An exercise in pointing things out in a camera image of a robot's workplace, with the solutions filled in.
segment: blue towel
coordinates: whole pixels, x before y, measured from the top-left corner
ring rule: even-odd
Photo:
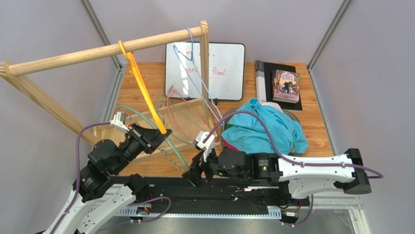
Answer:
[[[308,147],[301,125],[285,113],[271,106],[262,106],[253,98],[238,109],[255,113],[264,121],[281,154],[287,155],[291,148],[296,153],[304,153]],[[262,124],[248,114],[234,115],[228,124],[233,125],[222,133],[222,137],[232,146],[247,154],[275,153]]]

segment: gray wall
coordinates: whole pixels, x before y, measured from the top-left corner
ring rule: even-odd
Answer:
[[[14,64],[101,46],[77,0],[2,1],[0,28],[0,61]],[[87,125],[101,121],[115,69],[105,58],[28,77]],[[76,134],[1,78],[0,119],[0,233],[45,230],[75,180]]]
[[[415,229],[415,2],[354,1],[313,75],[337,153],[384,173],[361,196],[372,233]]]
[[[237,42],[245,59],[306,62],[342,0],[91,0],[111,43],[153,36],[207,20],[210,41]],[[164,62],[165,46],[137,51],[137,61]]]

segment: wooden base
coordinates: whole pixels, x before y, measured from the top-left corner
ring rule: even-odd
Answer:
[[[162,120],[164,120],[164,126],[167,129],[172,129],[173,133],[176,136],[180,137],[181,139],[184,139],[188,142],[193,143],[194,138],[199,134],[199,132],[201,130],[209,131],[209,129],[206,128],[204,123],[201,120],[199,120],[199,118],[195,114],[195,112],[196,112],[198,116],[203,118],[202,102],[203,101],[202,101],[201,98],[188,101],[188,104],[193,108],[193,110],[190,109],[189,106],[186,105],[186,103],[184,103],[184,102],[179,103],[179,104],[175,104],[175,106],[179,110],[181,110],[186,116],[191,118],[201,128],[199,128],[194,123],[192,123],[188,118],[186,118],[180,111],[178,111],[173,106],[170,106],[170,115],[169,115],[169,112],[167,110],[167,107],[159,108],[159,113],[160,113],[160,115],[163,116]],[[150,121],[154,122],[150,111],[143,112],[142,114],[145,117],[147,117]],[[189,139],[188,137],[186,137],[184,134],[182,134],[180,131],[178,131],[174,127],[172,119],[170,118],[170,116],[173,117],[174,122],[180,127],[180,129],[184,133],[186,133],[186,135],[192,137],[192,139]],[[147,122],[145,122],[142,118],[140,118],[137,115],[131,115],[131,119],[132,119],[133,122],[137,122],[142,127],[152,128]],[[128,126],[130,123],[131,123],[130,118],[127,117],[126,125]],[[213,127],[213,123],[212,123],[211,118],[209,118],[208,127],[210,129]],[[114,141],[116,144],[118,144],[120,142],[123,142],[125,140],[125,136],[122,132],[116,130],[114,127],[111,127],[109,125],[103,125],[103,126],[95,127],[94,128],[94,134],[99,139],[110,139],[110,140]],[[183,143],[182,141],[178,140],[177,138],[175,138],[171,135],[169,136],[169,139],[171,140],[171,142],[177,148],[178,151],[183,151],[183,150],[186,150],[186,149],[194,148],[194,146]],[[160,148],[164,149],[167,152],[168,155],[174,153],[173,149],[166,142],[163,142],[161,144]],[[138,155],[137,158],[130,163],[130,165],[134,165],[136,163],[140,163],[140,162],[144,162],[144,161],[147,161],[147,160],[155,159],[155,158],[165,156],[165,155],[166,155],[165,152],[160,151],[158,149],[155,150],[154,153],[152,153],[151,155],[148,155],[148,154],[143,152],[140,155]]]

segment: wooden table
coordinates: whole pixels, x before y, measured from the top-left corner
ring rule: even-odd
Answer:
[[[300,120],[305,137],[308,141],[308,149],[303,156],[332,156],[332,149],[328,140],[327,132],[321,117],[320,109],[317,104],[316,95],[311,84],[305,63],[283,63],[295,66],[297,73],[301,79],[301,101],[303,111],[292,111]],[[147,90],[153,101],[157,94],[164,97],[164,79],[165,64],[164,63],[139,63],[138,64]],[[218,108],[222,114],[226,111],[239,108],[242,104],[248,102],[251,98],[256,97],[255,89],[255,64],[245,64],[245,80],[244,95],[240,101],[219,101]],[[121,86],[120,94],[117,100],[117,106],[120,104],[129,105],[140,112],[148,111],[148,107],[138,88],[133,75],[126,72],[124,81]],[[222,150],[221,146],[215,148],[219,154]],[[196,149],[188,149],[182,151],[181,154],[190,165],[191,159],[198,153]],[[176,155],[170,155],[174,158],[179,167],[183,168],[180,160]],[[166,157],[160,157],[154,160],[146,161],[140,164],[132,165],[125,168],[121,175],[131,175],[139,173],[142,176],[181,176],[182,171],[178,171],[173,163],[168,161]]]

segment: book cover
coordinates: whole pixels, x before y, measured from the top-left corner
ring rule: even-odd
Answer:
[[[300,100],[300,74],[282,70],[272,71],[275,101],[297,103]]]
[[[301,95],[297,103],[275,101],[274,96],[274,85],[272,71],[283,70],[289,72],[296,72],[294,66],[285,64],[271,63],[271,62],[255,62],[255,74],[256,74],[256,88],[258,100],[265,100],[270,102],[278,103],[284,110],[295,110],[302,111]]]

